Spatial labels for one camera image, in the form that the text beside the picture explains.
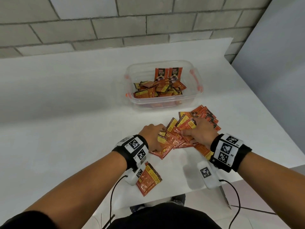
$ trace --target white wall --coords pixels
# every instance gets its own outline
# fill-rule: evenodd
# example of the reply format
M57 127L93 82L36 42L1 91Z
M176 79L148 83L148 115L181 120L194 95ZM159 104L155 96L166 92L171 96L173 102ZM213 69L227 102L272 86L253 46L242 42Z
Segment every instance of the white wall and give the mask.
M232 64L303 153L304 9L305 0L273 0Z

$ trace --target wristband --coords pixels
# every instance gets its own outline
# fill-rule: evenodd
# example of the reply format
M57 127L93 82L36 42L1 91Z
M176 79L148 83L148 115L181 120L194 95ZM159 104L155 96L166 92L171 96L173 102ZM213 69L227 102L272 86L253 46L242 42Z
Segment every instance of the wristband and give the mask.
M231 169L237 172L240 163L252 149L236 137L220 134L212 142L211 151L214 152L210 159L212 164L226 172Z
M141 135L128 136L116 144L112 150L121 154L127 163L127 169L138 169L146 160L148 143Z

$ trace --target clear plastic container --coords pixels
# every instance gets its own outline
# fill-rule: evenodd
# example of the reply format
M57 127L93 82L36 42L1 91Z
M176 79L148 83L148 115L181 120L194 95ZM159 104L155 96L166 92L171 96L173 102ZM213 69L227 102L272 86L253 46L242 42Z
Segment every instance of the clear plastic container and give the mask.
M154 81L156 68L182 67L181 82L186 86L182 95L155 97L155 98L134 98L133 93L137 91L133 83L140 81ZM191 104L197 95L203 92L202 80L198 70L185 60L160 61L130 65L125 73L126 96L138 109L167 108Z

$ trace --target shoe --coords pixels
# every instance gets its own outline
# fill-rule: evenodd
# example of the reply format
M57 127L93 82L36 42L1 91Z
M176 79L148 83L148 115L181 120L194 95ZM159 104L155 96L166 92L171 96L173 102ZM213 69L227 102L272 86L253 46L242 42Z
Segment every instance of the shoe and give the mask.
M181 194L181 195L170 197L170 200L175 202L175 203L178 203L179 205L184 206L184 203L185 203L185 194Z
M138 211L140 207L145 207L144 203L136 205L136 206L131 206L130 210L132 211L132 213L134 213L134 212Z

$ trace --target white table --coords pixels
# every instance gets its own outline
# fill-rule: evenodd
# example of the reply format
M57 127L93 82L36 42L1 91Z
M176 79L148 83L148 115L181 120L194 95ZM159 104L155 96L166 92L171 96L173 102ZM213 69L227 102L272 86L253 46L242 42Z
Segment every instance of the white table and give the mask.
M288 168L305 156L223 57L231 39L72 52L0 60L0 224L51 188L111 151L146 124L167 124L178 111L200 104L219 119L220 132L241 138L256 153ZM136 62L185 59L204 81L193 107L138 112L120 83ZM113 208L132 206L204 188L194 148L148 161L163 181L143 197L121 181ZM235 173L221 178L241 180ZM109 195L99 207L105 209Z

